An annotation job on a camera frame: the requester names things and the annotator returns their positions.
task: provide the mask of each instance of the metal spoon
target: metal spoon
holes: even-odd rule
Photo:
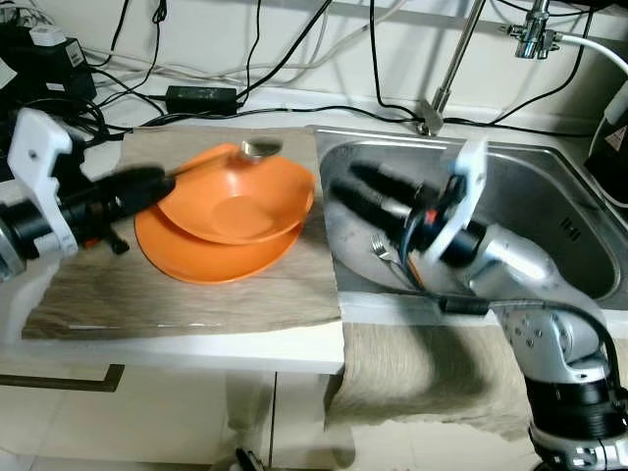
[[[279,139],[275,139],[272,137],[255,137],[253,139],[242,141],[236,158],[237,160],[240,160],[242,162],[247,162],[251,165],[257,165],[267,157],[272,157],[273,155],[277,155],[278,153],[280,153],[283,147],[284,144]],[[200,164],[194,165],[193,167],[175,169],[172,172],[169,172],[167,174],[167,177],[178,177],[180,175],[186,174],[187,172],[206,168],[209,165],[217,165],[219,163],[222,163],[224,159],[226,157],[229,157],[230,155],[231,153],[219,155],[218,157],[206,160],[204,162],[201,162]]]

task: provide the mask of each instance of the power adapter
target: power adapter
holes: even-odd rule
[[[168,113],[228,116],[237,111],[236,89],[215,86],[170,85],[164,97]]]

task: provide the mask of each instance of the orange plate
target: orange plate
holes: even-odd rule
[[[314,175],[284,157],[249,164],[238,152],[237,145],[222,144],[183,164],[216,159],[180,175],[160,209],[190,234],[220,243],[270,240],[302,223],[314,200]]]
[[[301,229],[299,225],[267,242],[225,245],[186,233],[156,207],[135,216],[135,235],[146,258],[166,275],[203,285],[261,272],[288,252]]]

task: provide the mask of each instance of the white countertop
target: white countertop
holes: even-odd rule
[[[294,107],[318,106],[325,99],[329,100],[329,97],[320,93],[264,89],[251,97],[245,109],[278,106],[286,100]],[[111,106],[107,112],[108,122],[133,126],[153,118],[154,111],[139,103],[141,102],[135,99],[125,99]],[[411,132],[404,125],[387,124],[340,111],[252,115],[202,124],[239,128],[318,125],[363,131]],[[446,125],[440,135],[461,138],[486,136],[492,141],[550,146],[577,161],[584,159],[589,145],[587,139],[559,139],[526,132],[453,125]],[[120,149],[120,142],[108,142],[89,149],[84,170],[93,177],[109,171],[120,158]],[[18,194],[13,182],[0,183],[0,200],[11,201]],[[343,365],[341,322],[260,334],[138,340],[21,340],[20,332],[27,314],[45,292],[57,266],[58,263],[54,261],[38,261],[32,264],[26,274],[0,285],[0,300],[5,311],[0,318],[0,348],[3,355],[13,359],[45,357],[48,360],[80,363],[193,366],[320,374],[335,374]]]

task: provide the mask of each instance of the stainless steel sink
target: stainless steel sink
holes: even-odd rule
[[[333,177],[355,159],[386,162],[416,180],[442,187],[463,141],[316,129],[328,239],[339,290],[408,292],[394,267],[378,259],[370,237],[377,228],[329,192]],[[601,307],[628,306],[628,232],[573,166],[545,147],[492,143],[486,189],[475,219],[498,223],[541,246],[563,277]],[[431,290],[465,292],[448,267],[418,269]]]

